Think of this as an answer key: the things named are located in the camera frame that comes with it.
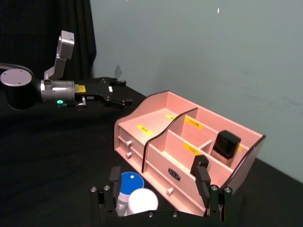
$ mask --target black table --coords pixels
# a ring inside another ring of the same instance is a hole
[[[89,103],[82,111],[48,104],[15,111],[0,92],[1,227],[89,226],[91,186],[105,184],[113,166],[133,171],[114,152],[113,127],[144,96],[116,88],[122,95],[134,100],[124,110]],[[160,210],[173,209],[157,196]],[[234,200],[239,226],[301,225],[303,185],[258,159]]]

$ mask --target yellow sticker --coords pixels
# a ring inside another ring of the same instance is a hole
[[[194,155],[202,155],[201,151],[199,151],[196,148],[193,148],[192,146],[190,146],[188,143],[184,143],[184,147],[189,150],[191,153],[193,153]]]
[[[197,127],[198,129],[202,130],[203,125],[197,121],[195,121],[194,119],[191,119],[190,117],[186,116],[185,117],[185,121],[195,127]]]
[[[146,135],[152,136],[152,132],[149,131],[147,128],[143,127],[142,125],[138,124],[137,128],[144,132]]]
[[[173,116],[171,116],[170,114],[166,115],[166,117],[167,117],[168,119],[171,119],[171,120],[174,120],[174,119],[175,119],[175,118],[174,118]]]
[[[77,85],[76,86],[76,91],[80,92],[80,93],[85,93],[85,86],[84,85]]]

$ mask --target gray wall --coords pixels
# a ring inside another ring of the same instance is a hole
[[[266,134],[258,157],[303,182],[302,0],[91,5],[95,77],[120,65],[144,95],[168,88]]]

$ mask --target white drawer knob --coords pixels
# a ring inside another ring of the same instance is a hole
[[[168,188],[168,189],[166,189],[167,195],[171,195],[173,193],[173,191],[174,191],[174,188]]]
[[[132,152],[127,152],[127,153],[126,153],[126,157],[127,157],[127,158],[131,158],[131,157],[132,157],[132,155],[133,155],[133,153],[132,153]]]
[[[131,140],[125,141],[125,145],[128,146],[128,147],[131,146],[131,144],[132,144],[132,141],[131,141]]]

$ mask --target wooden organizer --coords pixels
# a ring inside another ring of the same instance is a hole
[[[241,139],[230,159],[213,149],[218,133],[223,130]],[[211,184],[229,186],[235,192],[264,138],[169,91],[147,97],[134,112],[119,119],[114,136],[116,152],[164,198],[177,210],[200,216],[205,207],[195,177],[190,173],[195,156],[204,155],[208,159]]]

